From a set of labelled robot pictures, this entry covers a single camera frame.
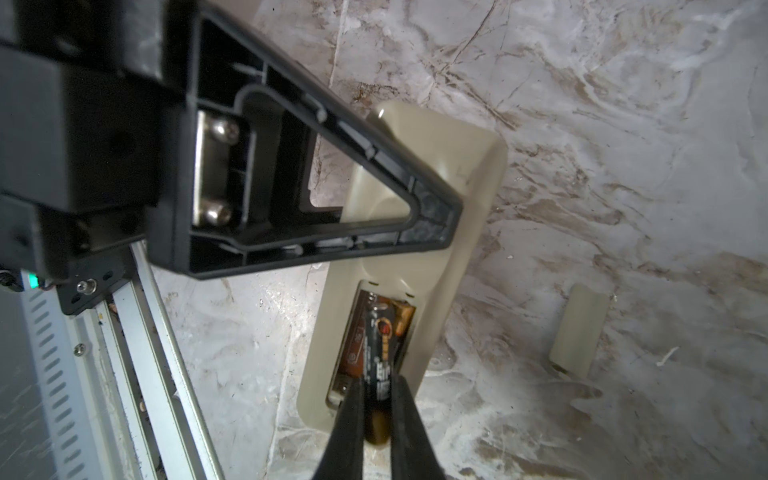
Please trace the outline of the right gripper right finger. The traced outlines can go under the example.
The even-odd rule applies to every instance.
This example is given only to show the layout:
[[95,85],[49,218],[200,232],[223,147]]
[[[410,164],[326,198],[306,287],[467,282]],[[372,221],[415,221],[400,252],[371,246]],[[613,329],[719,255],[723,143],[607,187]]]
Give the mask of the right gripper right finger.
[[399,374],[392,377],[391,478],[446,478],[429,441],[409,385]]

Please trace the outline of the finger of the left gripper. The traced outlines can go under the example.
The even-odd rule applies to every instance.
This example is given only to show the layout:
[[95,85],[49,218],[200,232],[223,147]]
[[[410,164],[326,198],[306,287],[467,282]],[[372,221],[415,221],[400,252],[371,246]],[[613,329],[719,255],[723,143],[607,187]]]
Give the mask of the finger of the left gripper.
[[[149,208],[149,260],[197,279],[439,250],[458,193],[272,41],[207,1],[190,29],[183,98]],[[379,181],[401,213],[346,220],[314,192],[320,147]]]

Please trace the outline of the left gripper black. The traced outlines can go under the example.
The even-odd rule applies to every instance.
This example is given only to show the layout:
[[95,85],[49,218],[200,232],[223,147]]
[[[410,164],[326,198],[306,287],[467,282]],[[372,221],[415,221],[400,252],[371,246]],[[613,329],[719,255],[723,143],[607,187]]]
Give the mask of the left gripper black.
[[63,313],[131,279],[186,85],[194,1],[1,5],[1,286]]

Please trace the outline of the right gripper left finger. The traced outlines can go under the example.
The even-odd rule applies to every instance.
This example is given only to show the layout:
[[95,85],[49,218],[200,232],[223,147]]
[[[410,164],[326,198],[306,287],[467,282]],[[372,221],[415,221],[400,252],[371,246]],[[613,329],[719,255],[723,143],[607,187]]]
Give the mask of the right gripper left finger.
[[360,480],[363,478],[365,435],[365,387],[354,379],[337,412],[328,444],[313,480]]

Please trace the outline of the AAA battery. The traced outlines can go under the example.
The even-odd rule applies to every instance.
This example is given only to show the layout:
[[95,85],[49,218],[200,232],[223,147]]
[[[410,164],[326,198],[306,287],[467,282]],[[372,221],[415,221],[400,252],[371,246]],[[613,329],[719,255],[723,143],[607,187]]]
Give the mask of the AAA battery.
[[394,307],[384,301],[374,301],[364,315],[364,435],[375,446],[386,444],[391,435],[394,320]]
[[373,309],[375,304],[386,304],[393,311],[393,333],[396,342],[394,361],[398,362],[400,351],[403,349],[402,344],[407,336],[416,307],[404,300],[391,299],[378,296],[373,292],[360,290],[345,333],[332,384],[335,389],[341,392],[346,391],[352,379],[360,378],[364,374],[364,316]]

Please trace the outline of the beige battery compartment cover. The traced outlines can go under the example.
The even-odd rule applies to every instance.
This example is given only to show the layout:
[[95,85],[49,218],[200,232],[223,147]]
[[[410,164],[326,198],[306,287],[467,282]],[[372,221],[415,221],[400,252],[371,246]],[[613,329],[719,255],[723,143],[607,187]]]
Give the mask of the beige battery compartment cover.
[[573,285],[548,356],[556,371],[571,378],[587,378],[610,303],[608,294],[581,283]]

